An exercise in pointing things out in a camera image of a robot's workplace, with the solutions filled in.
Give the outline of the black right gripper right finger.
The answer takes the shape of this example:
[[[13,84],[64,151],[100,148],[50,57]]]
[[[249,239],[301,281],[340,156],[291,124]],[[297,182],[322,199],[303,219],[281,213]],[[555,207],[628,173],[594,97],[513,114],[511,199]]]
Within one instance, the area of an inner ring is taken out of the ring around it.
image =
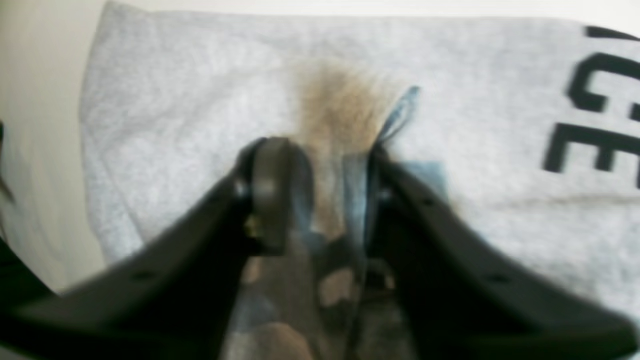
[[[368,160],[367,253],[393,276],[421,360],[623,360],[633,321],[562,289],[481,239],[428,185]]]

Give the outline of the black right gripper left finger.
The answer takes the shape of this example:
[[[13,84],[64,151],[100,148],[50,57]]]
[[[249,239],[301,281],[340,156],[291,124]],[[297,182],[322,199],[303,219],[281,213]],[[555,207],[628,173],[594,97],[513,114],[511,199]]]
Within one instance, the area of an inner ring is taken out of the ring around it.
[[[1,345],[36,360],[215,360],[243,269],[283,256],[301,148],[263,137],[144,251],[68,294],[1,314]]]

